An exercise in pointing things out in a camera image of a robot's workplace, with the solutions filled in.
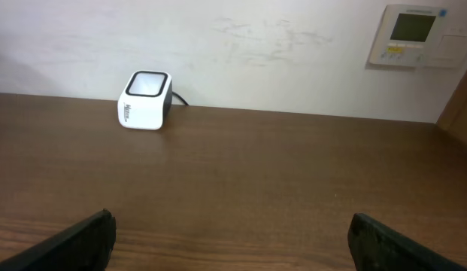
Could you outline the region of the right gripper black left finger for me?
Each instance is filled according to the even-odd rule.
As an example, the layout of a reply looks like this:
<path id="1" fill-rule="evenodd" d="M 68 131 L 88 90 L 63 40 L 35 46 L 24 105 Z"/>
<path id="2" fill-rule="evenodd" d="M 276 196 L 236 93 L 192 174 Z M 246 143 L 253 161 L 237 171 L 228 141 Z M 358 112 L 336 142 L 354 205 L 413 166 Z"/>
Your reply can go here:
<path id="1" fill-rule="evenodd" d="M 103 209 L 55 236 L 0 262 L 0 271 L 96 270 L 108 266 L 116 220 Z"/>

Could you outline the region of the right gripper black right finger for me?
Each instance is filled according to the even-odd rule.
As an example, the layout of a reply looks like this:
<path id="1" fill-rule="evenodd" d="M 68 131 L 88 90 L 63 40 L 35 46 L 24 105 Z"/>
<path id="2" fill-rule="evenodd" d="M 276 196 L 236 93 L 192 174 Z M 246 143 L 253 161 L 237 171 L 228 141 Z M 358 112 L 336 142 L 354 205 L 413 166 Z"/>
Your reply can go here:
<path id="1" fill-rule="evenodd" d="M 357 270 L 467 271 L 363 213 L 353 215 L 347 241 Z"/>

